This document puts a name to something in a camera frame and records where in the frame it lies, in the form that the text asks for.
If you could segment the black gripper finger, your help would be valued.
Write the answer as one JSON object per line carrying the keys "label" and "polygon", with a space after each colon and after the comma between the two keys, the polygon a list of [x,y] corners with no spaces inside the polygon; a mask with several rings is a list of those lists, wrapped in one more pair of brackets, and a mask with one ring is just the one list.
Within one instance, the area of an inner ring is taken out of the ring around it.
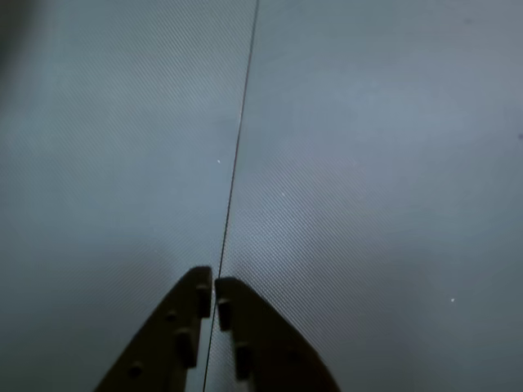
{"label": "black gripper finger", "polygon": [[210,317],[211,304],[212,268],[190,269],[161,300],[96,390],[184,391],[188,370],[197,366],[201,323]]}
{"label": "black gripper finger", "polygon": [[237,278],[215,281],[220,329],[230,333],[235,376],[250,391],[338,391],[304,336]]}

